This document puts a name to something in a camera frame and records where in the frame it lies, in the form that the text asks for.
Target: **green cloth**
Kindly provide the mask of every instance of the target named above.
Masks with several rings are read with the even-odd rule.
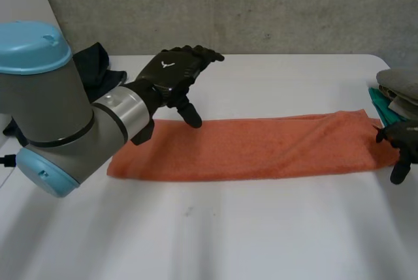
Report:
[[[379,113],[380,119],[382,120],[385,127],[392,125],[395,122],[406,121],[407,119],[398,115],[396,112],[389,109],[391,100],[381,93],[378,89],[370,87],[368,93],[372,98],[372,103],[376,107]]]

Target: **robotic hand logo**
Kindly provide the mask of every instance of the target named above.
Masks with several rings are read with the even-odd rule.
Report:
[[[161,64],[162,64],[162,66],[163,66],[163,69],[165,69],[165,67],[171,67],[171,66],[174,66],[176,63],[169,63],[169,64],[166,64],[166,63],[164,63],[164,61],[162,61],[162,62],[161,62]]]

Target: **stack of folded cloth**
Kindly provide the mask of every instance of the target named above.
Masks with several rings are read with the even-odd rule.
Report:
[[[379,90],[369,93],[383,123],[418,120],[418,70],[388,69],[376,78]]]

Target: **gray concrete wall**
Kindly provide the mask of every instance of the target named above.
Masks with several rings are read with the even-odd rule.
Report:
[[[362,53],[418,66],[418,0],[49,0],[74,50]]]

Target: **robotic hand finger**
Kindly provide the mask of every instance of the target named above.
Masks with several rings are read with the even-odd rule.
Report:
[[[397,122],[378,129],[376,142],[383,140],[399,149],[399,160],[393,168],[391,182],[401,184],[410,172],[411,164],[418,163],[418,121]]]

